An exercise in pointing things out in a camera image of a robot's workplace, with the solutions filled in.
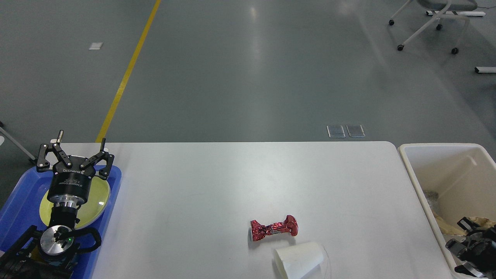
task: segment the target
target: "yellow plate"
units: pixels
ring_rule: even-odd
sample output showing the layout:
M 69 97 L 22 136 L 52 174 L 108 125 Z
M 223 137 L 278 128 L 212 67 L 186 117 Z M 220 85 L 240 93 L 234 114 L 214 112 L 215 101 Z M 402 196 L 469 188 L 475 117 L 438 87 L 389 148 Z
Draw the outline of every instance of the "yellow plate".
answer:
M 48 226 L 50 223 L 50 215 L 52 214 L 52 207 L 54 206 L 47 200 L 48 191 L 43 196 L 40 203 L 40 217 L 41 221 Z M 98 177 L 93 177 L 91 180 L 90 195 L 88 201 L 81 206 L 77 211 L 77 217 L 81 220 L 76 225 L 76 229 L 81 229 L 93 223 L 107 206 L 107 201 L 110 197 L 110 185 L 107 181 Z

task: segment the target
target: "white table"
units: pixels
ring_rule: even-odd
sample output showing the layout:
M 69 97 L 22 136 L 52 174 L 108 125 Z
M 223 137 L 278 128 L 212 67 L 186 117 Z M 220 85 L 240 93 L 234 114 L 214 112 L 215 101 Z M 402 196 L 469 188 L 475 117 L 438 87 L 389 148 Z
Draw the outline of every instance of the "white table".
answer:
M 388 142 L 108 143 L 121 191 L 93 278 L 280 278 L 274 248 L 316 241 L 309 277 L 451 274 Z M 97 143 L 62 143 L 90 156 Z M 248 222 L 295 216 L 299 234 L 248 241 Z

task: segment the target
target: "red candy wrapper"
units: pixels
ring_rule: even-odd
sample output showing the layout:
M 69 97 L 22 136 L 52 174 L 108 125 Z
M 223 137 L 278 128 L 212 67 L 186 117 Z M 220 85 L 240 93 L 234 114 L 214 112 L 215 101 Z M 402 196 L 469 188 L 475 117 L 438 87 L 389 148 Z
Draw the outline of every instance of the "red candy wrapper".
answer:
M 298 224 L 292 215 L 286 216 L 283 222 L 273 223 L 272 225 L 261 225 L 256 220 L 250 222 L 251 224 L 251 240 L 258 241 L 267 235 L 273 235 L 283 232 L 289 232 L 292 236 L 298 234 Z

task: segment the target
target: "metal pole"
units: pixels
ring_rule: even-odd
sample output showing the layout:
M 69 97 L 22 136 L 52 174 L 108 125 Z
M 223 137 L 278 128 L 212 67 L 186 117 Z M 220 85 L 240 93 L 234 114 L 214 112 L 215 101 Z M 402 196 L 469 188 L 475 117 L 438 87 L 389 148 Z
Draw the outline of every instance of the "metal pole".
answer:
M 33 156 L 33 154 L 29 153 L 28 150 L 26 150 L 18 141 L 16 141 L 9 133 L 7 133 L 2 127 L 0 127 L 0 133 L 2 133 L 4 136 L 7 137 L 7 139 L 9 139 L 12 143 L 14 143 L 20 150 L 22 150 L 22 152 L 26 153 L 26 155 L 28 155 L 28 157 L 33 160 L 33 161 L 36 161 L 36 157 Z

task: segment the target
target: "office chair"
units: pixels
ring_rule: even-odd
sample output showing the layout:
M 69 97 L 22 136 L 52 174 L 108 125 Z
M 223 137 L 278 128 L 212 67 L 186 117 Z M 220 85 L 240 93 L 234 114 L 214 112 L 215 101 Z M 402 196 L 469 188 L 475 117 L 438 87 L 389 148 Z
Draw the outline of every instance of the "office chair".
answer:
M 407 0 L 407 2 L 396 12 L 394 15 L 391 17 L 389 20 L 389 25 L 394 24 L 394 18 L 408 6 L 413 0 Z M 463 30 L 462 33 L 460 34 L 460 37 L 458 38 L 458 41 L 456 41 L 455 47 L 451 50 L 451 53 L 457 54 L 458 53 L 458 45 L 460 44 L 460 41 L 463 37 L 463 34 L 467 31 L 468 24 L 470 22 L 470 19 L 466 16 L 459 15 L 457 12 L 460 11 L 473 11 L 477 9 L 477 3 L 474 0 L 417 0 L 417 2 L 424 7 L 427 10 L 432 11 L 433 16 L 432 18 L 424 24 L 422 27 L 420 27 L 415 33 L 413 33 L 410 38 L 406 39 L 401 45 L 398 45 L 398 50 L 402 51 L 403 48 L 415 37 L 417 37 L 422 31 L 424 31 L 429 25 L 431 25 L 435 20 L 439 20 L 438 25 L 436 26 L 436 30 L 441 30 L 442 24 L 441 24 L 441 19 L 442 18 L 451 18 L 451 19 L 462 19 L 465 21 L 465 25 L 463 25 Z M 453 14 L 446 14 L 447 11 L 451 11 Z

